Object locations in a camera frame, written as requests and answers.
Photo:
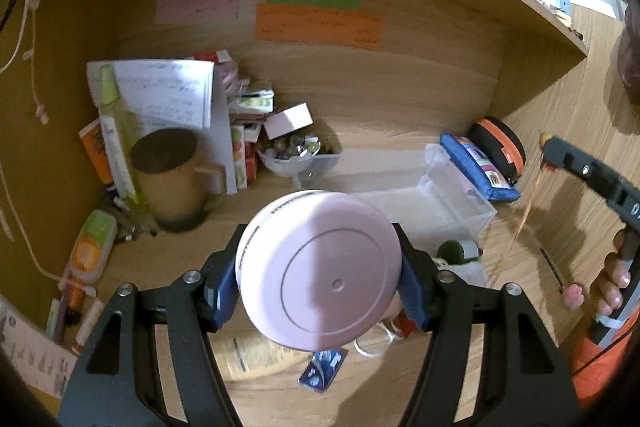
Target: yellow-green bottle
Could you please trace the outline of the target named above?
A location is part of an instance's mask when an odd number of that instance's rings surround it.
[[[143,195],[131,165],[133,142],[127,127],[127,111],[120,98],[113,67],[101,67],[100,77],[100,125],[113,179],[122,199],[140,205],[143,203]]]

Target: blue pouch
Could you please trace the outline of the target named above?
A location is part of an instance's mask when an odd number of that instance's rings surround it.
[[[515,201],[520,193],[484,153],[463,136],[441,134],[440,144],[455,165],[488,201]]]

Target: black handle tool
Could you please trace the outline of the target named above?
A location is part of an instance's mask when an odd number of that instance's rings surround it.
[[[597,314],[588,331],[594,344],[607,347],[631,316],[640,298],[640,190],[611,167],[564,140],[546,135],[541,138],[541,146],[544,163],[580,178],[603,197],[607,206],[626,224],[620,257],[631,274],[631,280],[621,290],[623,304],[608,317]]]

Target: white cable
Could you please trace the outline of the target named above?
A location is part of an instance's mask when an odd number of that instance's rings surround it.
[[[44,109],[44,104],[40,103],[38,92],[36,91],[36,10],[40,6],[40,0],[29,0],[29,10],[31,11],[31,49],[22,54],[23,60],[31,61],[31,94],[33,103],[36,105],[36,116],[40,118],[40,123],[49,123],[49,117]]]
[[[32,37],[32,44],[33,47],[35,46],[35,38],[36,38],[36,31],[35,31],[35,10],[38,7],[38,1],[37,0],[24,0],[24,10],[22,12],[22,23],[20,24],[20,33],[18,34],[18,42],[15,46],[15,50],[14,50],[14,54],[11,56],[11,58],[9,59],[9,61],[2,67],[0,68],[0,73],[2,73],[4,70],[6,70],[6,68],[8,68],[11,63],[14,61],[15,56],[18,54],[18,50],[20,49],[20,44],[22,43],[22,36],[24,35],[24,27],[26,25],[26,20],[27,20],[27,12],[30,9],[30,6],[33,6],[33,9],[31,10],[32,13],[32,17],[33,17],[33,37]],[[34,79],[34,64],[33,64],[33,53],[34,49],[31,49],[31,89],[33,92],[33,97],[34,97],[34,101],[36,102],[36,105],[39,107],[40,103],[38,101],[38,96],[37,93],[35,91],[35,79]],[[20,233],[22,234],[22,238],[24,239],[24,242],[27,245],[27,250],[29,250],[29,255],[31,256],[31,260],[33,261],[33,264],[36,266],[37,270],[44,275],[44,277],[47,277],[49,279],[53,279],[55,281],[64,281],[67,284],[70,284],[71,286],[75,286],[76,288],[81,289],[82,291],[89,291],[92,292],[94,291],[93,288],[89,287],[89,286],[85,286],[82,284],[79,284],[75,281],[72,281],[71,279],[64,279],[62,277],[59,277],[55,274],[52,274],[50,272],[47,272],[38,262],[36,255],[33,251],[33,247],[31,246],[31,241],[29,241],[29,237],[27,236],[27,231],[24,229],[24,226],[22,225],[22,221],[20,220],[20,216],[18,216],[18,212],[17,210],[15,210],[15,205],[14,205],[14,201],[11,198],[11,194],[9,193],[9,186],[6,182],[6,178],[4,177],[4,169],[2,168],[2,161],[0,160],[0,180],[2,181],[2,187],[4,187],[4,193],[6,194],[6,201],[7,203],[9,203],[9,208],[11,209],[12,214],[14,214],[14,219],[15,222],[18,224],[18,228],[20,229]]]
[[[401,328],[398,328],[398,326],[396,326],[396,323],[393,322],[393,320],[389,321],[389,323],[391,324],[391,329],[394,330],[394,334],[396,336],[396,340],[397,341],[404,340],[404,336],[402,335]]]
[[[398,335],[396,335],[393,331],[387,328],[385,323],[378,322],[376,325],[385,331],[386,336],[388,336],[388,339],[389,339],[389,346],[393,343],[394,340],[398,338]],[[356,351],[360,353],[363,357],[367,357],[368,359],[378,359],[379,357],[385,354],[386,349],[383,351],[380,351],[379,353],[371,353],[370,351],[366,351],[365,349],[362,349],[360,347],[360,344],[358,343],[359,340],[360,339],[355,339],[353,341],[353,347],[355,347]]]
[[[27,236],[27,231],[24,229],[24,226],[22,225],[22,222],[20,220],[20,217],[18,216],[18,212],[15,210],[15,206],[14,206],[14,201],[11,198],[11,194],[9,193],[9,187],[6,183],[6,178],[4,177],[4,169],[2,169],[2,161],[0,160],[0,179],[2,180],[2,186],[4,187],[4,193],[6,194],[6,201],[7,203],[9,203],[9,208],[11,209],[12,214],[14,214],[14,218],[15,218],[15,222],[18,224],[18,228],[20,229],[20,233],[22,234],[22,238],[24,239],[25,243],[27,244],[27,250],[29,250],[29,255],[31,256],[31,260],[33,261],[33,264],[36,266],[36,268],[38,269],[38,271],[44,275],[44,277],[48,277],[49,279],[53,279],[55,281],[64,281],[65,283],[70,284],[71,286],[75,286],[76,288],[80,288],[82,291],[89,291],[91,292],[93,289],[79,284],[71,279],[66,279],[64,280],[62,277],[58,277],[57,275],[54,275],[48,271],[46,271],[42,266],[40,266],[40,263],[38,263],[38,260],[36,259],[36,255],[33,252],[33,247],[31,246],[31,241],[29,241],[29,237]]]
[[[29,11],[29,0],[24,0],[24,9],[22,10],[22,22],[20,23],[20,33],[18,33],[18,42],[15,45],[14,54],[11,55],[9,61],[0,68],[0,73],[4,73],[6,68],[11,66],[11,63],[14,61],[14,58],[18,54],[18,50],[20,49],[20,44],[22,44],[22,37],[24,36],[24,27],[27,23],[27,13]]]

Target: orange sticky note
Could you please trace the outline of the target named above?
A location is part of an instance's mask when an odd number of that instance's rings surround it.
[[[375,51],[380,47],[382,21],[380,15],[370,12],[262,3],[255,8],[255,38],[326,42]]]

